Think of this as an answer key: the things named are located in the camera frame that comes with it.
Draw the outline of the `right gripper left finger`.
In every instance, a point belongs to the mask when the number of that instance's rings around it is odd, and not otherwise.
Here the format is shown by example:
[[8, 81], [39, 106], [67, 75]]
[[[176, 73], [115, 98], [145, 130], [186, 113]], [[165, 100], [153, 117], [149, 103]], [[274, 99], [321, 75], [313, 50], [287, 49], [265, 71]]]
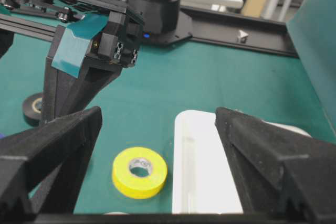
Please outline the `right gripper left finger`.
[[72, 213], [102, 126], [98, 106], [1, 139], [1, 215]]

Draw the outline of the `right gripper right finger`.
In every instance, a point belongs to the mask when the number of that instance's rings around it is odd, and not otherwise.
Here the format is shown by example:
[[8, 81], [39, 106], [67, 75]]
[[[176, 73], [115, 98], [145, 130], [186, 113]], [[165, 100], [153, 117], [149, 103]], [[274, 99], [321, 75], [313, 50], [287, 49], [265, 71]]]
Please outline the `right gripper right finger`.
[[244, 211], [335, 214], [335, 145], [225, 107], [215, 112]]

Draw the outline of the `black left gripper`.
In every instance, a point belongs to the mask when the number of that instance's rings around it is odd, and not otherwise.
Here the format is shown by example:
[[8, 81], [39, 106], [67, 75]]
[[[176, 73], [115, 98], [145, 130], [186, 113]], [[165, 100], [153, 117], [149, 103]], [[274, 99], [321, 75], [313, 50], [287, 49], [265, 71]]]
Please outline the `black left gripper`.
[[[56, 27], [46, 57], [40, 125], [84, 110], [136, 64], [142, 17], [122, 0], [1, 0], [6, 10], [53, 15]], [[12, 46], [14, 33], [0, 30], [0, 58]]]

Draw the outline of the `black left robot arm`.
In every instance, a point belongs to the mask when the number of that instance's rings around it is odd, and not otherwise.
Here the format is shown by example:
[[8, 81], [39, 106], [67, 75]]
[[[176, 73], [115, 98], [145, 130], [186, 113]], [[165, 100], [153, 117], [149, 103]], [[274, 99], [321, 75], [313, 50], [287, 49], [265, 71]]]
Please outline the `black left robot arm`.
[[1, 0], [1, 54], [16, 34], [51, 43], [44, 89], [23, 103], [31, 126], [83, 110], [138, 60], [140, 44], [192, 36], [181, 0]]

